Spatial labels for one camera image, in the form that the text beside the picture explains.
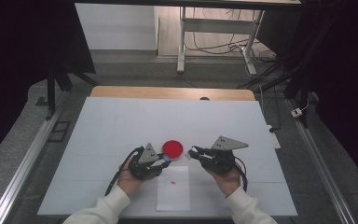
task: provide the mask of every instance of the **white wall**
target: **white wall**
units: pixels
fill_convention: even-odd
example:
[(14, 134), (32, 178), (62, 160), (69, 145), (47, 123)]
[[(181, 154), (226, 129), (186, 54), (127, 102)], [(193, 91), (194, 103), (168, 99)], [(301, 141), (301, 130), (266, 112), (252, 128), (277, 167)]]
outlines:
[(155, 7), (76, 4), (89, 49), (157, 49)]

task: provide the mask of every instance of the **white paper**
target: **white paper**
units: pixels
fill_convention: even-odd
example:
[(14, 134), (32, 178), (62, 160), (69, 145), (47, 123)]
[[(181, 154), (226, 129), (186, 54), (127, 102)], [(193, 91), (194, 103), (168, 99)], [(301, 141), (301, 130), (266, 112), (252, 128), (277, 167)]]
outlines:
[(190, 210), (188, 166), (171, 166), (158, 177), (157, 211)]

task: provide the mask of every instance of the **metal rail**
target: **metal rail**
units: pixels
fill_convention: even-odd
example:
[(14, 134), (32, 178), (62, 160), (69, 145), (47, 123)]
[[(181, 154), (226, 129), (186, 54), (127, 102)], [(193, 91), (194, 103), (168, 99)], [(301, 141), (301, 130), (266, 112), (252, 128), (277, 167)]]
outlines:
[(25, 154), (16, 174), (14, 174), (10, 183), (2, 195), (0, 200), (0, 224), (5, 222), (8, 213), (10, 212), (17, 196), (20, 193), (22, 185), (27, 179), (28, 174), (31, 173), (34, 163), (36, 162), (40, 152), (42, 151), (43, 145), (48, 140), (48, 135), (54, 126), (58, 116), (62, 112), (63, 102), (66, 99), (68, 93), (63, 92), (57, 102), (57, 110), (49, 120), (45, 120), (37, 133), (33, 143)]
[[(294, 110), (289, 100), (286, 100), (286, 104), (290, 111)], [(316, 170), (319, 173), (319, 176), (324, 182), (324, 187), (327, 189), (327, 192), (330, 194), (333, 204), (337, 209), (337, 213), (339, 218), (341, 219), (341, 222), (344, 224), (355, 224), (356, 221), (354, 220), (354, 217), (351, 214), (351, 210), (348, 207), (348, 204), (345, 201), (341, 190), (336, 184), (336, 181), (331, 175), (330, 170), (328, 169), (319, 148), (316, 146), (315, 141), (313, 140), (313, 137), (310, 134), (310, 131), (304, 128), (304, 126), (302, 125), (299, 119), (296, 119), (295, 122), (298, 131), (301, 134), (301, 137), (303, 138), (304, 143), (307, 146), (313, 164), (315, 165)]]

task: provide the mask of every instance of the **hand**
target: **hand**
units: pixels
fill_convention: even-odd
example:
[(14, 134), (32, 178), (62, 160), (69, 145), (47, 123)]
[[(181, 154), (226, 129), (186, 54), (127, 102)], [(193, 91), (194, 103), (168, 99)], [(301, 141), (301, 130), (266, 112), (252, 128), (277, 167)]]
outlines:
[(130, 161), (129, 159), (126, 164), (124, 165), (123, 171), (121, 172), (120, 176), (117, 180), (117, 185), (128, 195), (132, 195), (133, 193), (138, 190), (139, 187), (146, 181), (146, 180), (139, 180), (132, 176), (131, 172), (128, 170)]
[(235, 169), (232, 169), (230, 172), (223, 175), (218, 175), (208, 169), (204, 170), (214, 178), (217, 186), (222, 190), (226, 197), (230, 196), (241, 185), (241, 175)]

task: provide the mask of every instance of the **table leg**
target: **table leg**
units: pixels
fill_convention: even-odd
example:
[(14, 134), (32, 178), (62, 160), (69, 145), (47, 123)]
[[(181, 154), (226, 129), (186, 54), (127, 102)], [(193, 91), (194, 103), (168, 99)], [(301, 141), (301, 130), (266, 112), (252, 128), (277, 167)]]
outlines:
[(185, 25), (186, 25), (186, 7), (181, 7), (180, 20), (180, 44), (178, 53), (178, 67), (177, 73), (185, 72)]
[(246, 48), (242, 48), (243, 58), (245, 59), (246, 66), (249, 71), (249, 75), (251, 75), (251, 76), (255, 76), (257, 74), (257, 72), (255, 71), (255, 66), (252, 62), (251, 49), (252, 49), (252, 45), (255, 40), (255, 35), (257, 34), (258, 26), (260, 25), (260, 21), (263, 16), (263, 13), (264, 13), (264, 10), (259, 11), (257, 17), (255, 18), (255, 23), (252, 28), (252, 32), (249, 34), (248, 44), (246, 45)]

